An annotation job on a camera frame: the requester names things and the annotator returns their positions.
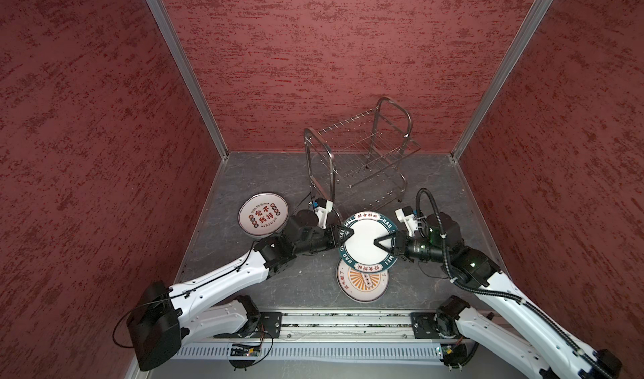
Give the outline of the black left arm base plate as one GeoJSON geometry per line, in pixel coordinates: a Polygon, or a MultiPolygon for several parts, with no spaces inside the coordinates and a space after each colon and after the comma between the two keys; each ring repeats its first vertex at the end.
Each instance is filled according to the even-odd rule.
{"type": "Polygon", "coordinates": [[[269,334],[273,339],[277,339],[280,336],[282,320],[282,312],[259,312],[252,315],[238,332],[215,335],[215,338],[260,339],[269,334]]]}

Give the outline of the stainless steel dish rack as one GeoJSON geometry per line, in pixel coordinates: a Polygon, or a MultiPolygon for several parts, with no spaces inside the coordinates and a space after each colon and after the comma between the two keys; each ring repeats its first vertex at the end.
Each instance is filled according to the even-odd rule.
{"type": "Polygon", "coordinates": [[[304,130],[307,174],[315,199],[345,219],[401,202],[409,186],[401,164],[419,151],[411,113],[390,97],[374,108],[304,130]]]}

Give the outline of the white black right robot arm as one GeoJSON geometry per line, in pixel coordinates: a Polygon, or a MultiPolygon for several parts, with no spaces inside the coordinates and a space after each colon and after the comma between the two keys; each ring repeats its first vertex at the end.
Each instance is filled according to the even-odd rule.
{"type": "Polygon", "coordinates": [[[452,296],[434,313],[431,328],[446,339],[464,337],[483,345],[531,378],[617,378],[621,361],[609,350],[595,350],[535,305],[486,253],[467,246],[447,214],[414,216],[397,212],[407,228],[378,236],[372,246],[411,262],[439,263],[454,286],[476,295],[511,325],[488,320],[463,299],[452,296]]]}

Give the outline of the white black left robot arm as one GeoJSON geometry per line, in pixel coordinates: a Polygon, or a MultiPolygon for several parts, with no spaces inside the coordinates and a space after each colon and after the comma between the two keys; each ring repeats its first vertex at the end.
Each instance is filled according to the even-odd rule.
{"type": "Polygon", "coordinates": [[[253,333],[261,314],[240,291],[283,272],[298,255],[338,248],[354,235],[342,224],[318,223],[313,211],[299,211],[282,231],[253,241],[243,256],[211,273],[171,286],[151,283],[122,317],[139,370],[159,367],[193,341],[253,333]]]}

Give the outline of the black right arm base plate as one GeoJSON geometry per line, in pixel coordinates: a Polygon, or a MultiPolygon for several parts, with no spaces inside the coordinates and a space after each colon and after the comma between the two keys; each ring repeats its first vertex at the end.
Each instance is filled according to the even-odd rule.
{"type": "Polygon", "coordinates": [[[453,339],[456,334],[452,320],[442,313],[413,312],[410,320],[417,340],[453,339]]]}

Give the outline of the white plate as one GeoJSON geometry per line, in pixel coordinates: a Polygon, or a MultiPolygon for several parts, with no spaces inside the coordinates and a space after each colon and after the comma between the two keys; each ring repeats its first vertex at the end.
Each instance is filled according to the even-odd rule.
{"type": "Polygon", "coordinates": [[[354,231],[348,241],[342,241],[346,244],[346,252],[340,253],[342,261],[351,268],[375,274],[389,270],[396,263],[397,257],[377,248],[373,242],[377,237],[397,232],[396,225],[388,217],[375,211],[362,211],[346,219],[343,226],[354,231]]]}
{"type": "Polygon", "coordinates": [[[340,290],[358,303],[372,303],[382,298],[389,287],[389,273],[361,273],[339,261],[336,280],[340,290]]]}
{"type": "Polygon", "coordinates": [[[281,231],[289,217],[288,202],[273,193],[258,193],[250,197],[238,212],[238,226],[254,239],[262,239],[281,231]]]}

